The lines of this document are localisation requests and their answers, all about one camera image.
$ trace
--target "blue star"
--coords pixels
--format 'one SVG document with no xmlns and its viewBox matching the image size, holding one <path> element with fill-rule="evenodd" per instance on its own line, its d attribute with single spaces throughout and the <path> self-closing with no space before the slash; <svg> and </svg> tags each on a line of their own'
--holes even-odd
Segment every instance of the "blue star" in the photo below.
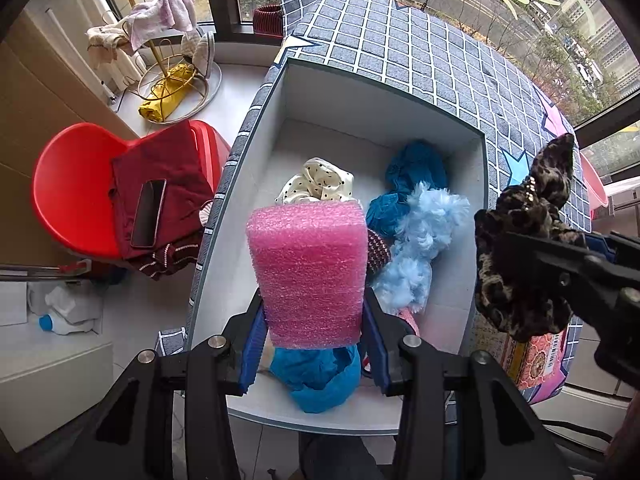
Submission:
<svg viewBox="0 0 640 480">
<path fill-rule="evenodd" d="M 514 156 L 505 149 L 502 149 L 502 154 L 504 155 L 504 158 L 509 165 L 509 169 L 511 170 L 509 186 L 516 186 L 517 184 L 521 184 L 522 181 L 529 175 L 529 163 L 527 162 L 527 156 L 525 155 L 525 152 L 522 152 L 519 158 L 514 158 Z"/>
</svg>

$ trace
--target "barcode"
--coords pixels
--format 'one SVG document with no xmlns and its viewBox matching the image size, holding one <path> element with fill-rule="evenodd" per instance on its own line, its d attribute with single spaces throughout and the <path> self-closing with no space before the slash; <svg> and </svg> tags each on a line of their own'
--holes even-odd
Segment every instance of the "barcode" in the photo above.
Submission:
<svg viewBox="0 0 640 480">
<path fill-rule="evenodd" d="M 551 348 L 549 349 L 549 355 L 546 356 L 545 371 L 543 376 L 549 375 L 554 371 L 554 365 L 556 364 L 556 357 L 558 357 L 558 350 L 560 349 L 560 334 L 555 334 L 551 339 Z"/>
</svg>

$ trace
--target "pink star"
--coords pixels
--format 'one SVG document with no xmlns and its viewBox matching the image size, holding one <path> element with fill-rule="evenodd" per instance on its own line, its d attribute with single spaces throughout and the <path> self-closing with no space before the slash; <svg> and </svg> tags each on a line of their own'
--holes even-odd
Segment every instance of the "pink star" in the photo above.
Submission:
<svg viewBox="0 0 640 480">
<path fill-rule="evenodd" d="M 542 95 L 540 96 L 540 102 L 542 102 L 542 106 L 546 112 L 546 120 L 543 124 L 543 128 L 554 134 L 556 137 L 567 134 L 568 131 L 562 123 L 562 116 L 560 115 L 558 107 L 555 105 L 550 106 L 549 103 L 546 102 L 546 98 Z"/>
</svg>

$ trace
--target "blue fabric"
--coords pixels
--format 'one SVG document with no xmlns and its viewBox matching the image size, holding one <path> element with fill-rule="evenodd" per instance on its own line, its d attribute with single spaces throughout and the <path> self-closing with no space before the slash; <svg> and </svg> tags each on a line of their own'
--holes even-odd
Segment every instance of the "blue fabric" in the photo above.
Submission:
<svg viewBox="0 0 640 480">
<path fill-rule="evenodd" d="M 409 205 L 400 202 L 398 193 L 386 193 L 373 199 L 367 209 L 367 227 L 380 236 L 394 238 L 398 220 L 409 212 Z"/>
<path fill-rule="evenodd" d="M 449 247 L 453 229 L 466 221 L 469 200 L 421 182 L 407 197 L 409 213 L 398 223 L 391 261 L 373 282 L 380 308 L 421 312 L 431 288 L 431 261 Z"/>
<path fill-rule="evenodd" d="M 438 152 L 423 140 L 407 144 L 392 159 L 385 173 L 391 191 L 373 199 L 367 210 L 367 227 L 394 238 L 399 220 L 409 212 L 406 198 L 420 182 L 430 189 L 447 187 L 447 174 Z"/>
<path fill-rule="evenodd" d="M 356 345 L 324 350 L 276 348 L 271 373 L 287 385 L 291 397 L 306 413 L 339 406 L 360 383 Z"/>
<path fill-rule="evenodd" d="M 385 178 L 391 189 L 403 196 L 414 192 L 419 182 L 426 182 L 430 189 L 447 187 L 440 155 L 422 140 L 414 140 L 400 150 L 386 168 Z"/>
</svg>

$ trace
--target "red plastic chair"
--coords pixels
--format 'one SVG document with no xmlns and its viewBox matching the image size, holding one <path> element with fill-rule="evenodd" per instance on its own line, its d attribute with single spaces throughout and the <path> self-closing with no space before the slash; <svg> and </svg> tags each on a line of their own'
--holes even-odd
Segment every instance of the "red plastic chair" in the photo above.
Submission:
<svg viewBox="0 0 640 480">
<path fill-rule="evenodd" d="M 229 145 L 207 123 L 189 124 L 202 173 L 215 192 Z M 123 140 L 96 124 L 79 123 L 53 137 L 38 158 L 31 183 L 33 208 L 51 235 L 75 254 L 121 260 L 108 197 L 111 159 L 156 135 L 162 131 Z"/>
</svg>

